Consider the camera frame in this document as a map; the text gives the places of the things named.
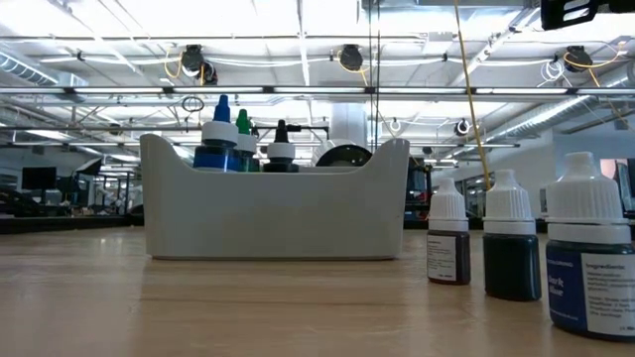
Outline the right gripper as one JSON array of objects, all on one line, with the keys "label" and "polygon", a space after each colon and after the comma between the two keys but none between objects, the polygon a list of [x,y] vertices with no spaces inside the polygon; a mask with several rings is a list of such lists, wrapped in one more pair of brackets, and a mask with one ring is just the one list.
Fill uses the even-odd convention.
[{"label": "right gripper", "polygon": [[598,13],[635,13],[635,0],[540,0],[541,27],[557,30],[591,22]]}]

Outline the small white-capped dropper bottle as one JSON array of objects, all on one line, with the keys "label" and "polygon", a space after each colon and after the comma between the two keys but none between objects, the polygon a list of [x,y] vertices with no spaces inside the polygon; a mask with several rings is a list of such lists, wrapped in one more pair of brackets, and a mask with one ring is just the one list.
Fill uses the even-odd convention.
[{"label": "small white-capped dropper bottle", "polygon": [[536,301],[542,297],[539,239],[529,194],[515,172],[495,173],[483,218],[484,283],[494,298]]},{"label": "small white-capped dropper bottle", "polygon": [[431,283],[469,285],[470,235],[463,195],[452,178],[442,178],[428,217],[427,277]]}]

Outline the small dark dropper bottle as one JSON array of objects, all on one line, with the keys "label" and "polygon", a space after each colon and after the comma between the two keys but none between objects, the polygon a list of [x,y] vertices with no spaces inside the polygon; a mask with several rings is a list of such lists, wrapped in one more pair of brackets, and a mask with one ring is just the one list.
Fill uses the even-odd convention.
[{"label": "small dark dropper bottle", "polygon": [[635,244],[617,183],[590,152],[569,153],[546,189],[547,287],[555,327],[635,342]]}]

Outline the black candy color bottle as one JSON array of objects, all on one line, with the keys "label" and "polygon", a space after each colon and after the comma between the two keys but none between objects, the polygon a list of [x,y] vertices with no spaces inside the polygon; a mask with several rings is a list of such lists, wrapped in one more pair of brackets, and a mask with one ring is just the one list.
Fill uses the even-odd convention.
[{"label": "black candy color bottle", "polygon": [[288,129],[285,120],[279,120],[275,139],[267,147],[268,163],[263,165],[264,173],[297,173],[300,169],[294,163],[296,149],[289,142]]}]

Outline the green candy color bottle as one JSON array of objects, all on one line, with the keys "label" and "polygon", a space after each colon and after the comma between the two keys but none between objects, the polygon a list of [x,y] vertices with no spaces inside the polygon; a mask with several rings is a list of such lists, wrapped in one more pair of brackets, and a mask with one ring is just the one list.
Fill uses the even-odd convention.
[{"label": "green candy color bottle", "polygon": [[260,162],[254,156],[257,153],[257,138],[252,134],[251,121],[246,109],[240,109],[235,125],[238,128],[236,150],[239,153],[243,172],[259,172]]}]

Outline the grey plastic bin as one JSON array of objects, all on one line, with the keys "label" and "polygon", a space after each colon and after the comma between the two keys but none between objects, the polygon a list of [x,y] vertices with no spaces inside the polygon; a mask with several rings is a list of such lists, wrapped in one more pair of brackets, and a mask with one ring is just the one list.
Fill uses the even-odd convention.
[{"label": "grey plastic bin", "polygon": [[146,251],[167,260],[386,260],[402,251],[410,144],[357,168],[196,170],[140,139]]}]

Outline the blue candy color bottle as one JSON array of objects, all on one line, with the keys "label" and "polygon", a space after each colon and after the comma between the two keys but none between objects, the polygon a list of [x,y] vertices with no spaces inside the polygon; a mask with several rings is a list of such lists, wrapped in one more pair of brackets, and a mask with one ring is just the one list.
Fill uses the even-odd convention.
[{"label": "blue candy color bottle", "polygon": [[240,160],[236,151],[238,127],[230,120],[229,100],[219,96],[213,118],[202,124],[201,144],[194,150],[193,166],[199,170],[236,172]]}]

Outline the black computer monitor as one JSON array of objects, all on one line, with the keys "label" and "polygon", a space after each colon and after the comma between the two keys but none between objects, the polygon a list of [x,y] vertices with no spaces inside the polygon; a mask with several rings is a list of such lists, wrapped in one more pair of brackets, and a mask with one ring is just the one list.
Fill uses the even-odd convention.
[{"label": "black computer monitor", "polygon": [[624,211],[629,213],[635,212],[635,197],[631,189],[629,168],[626,161],[615,161],[615,174],[613,179],[617,182]]},{"label": "black computer monitor", "polygon": [[54,189],[56,185],[56,167],[22,168],[21,189]]}]

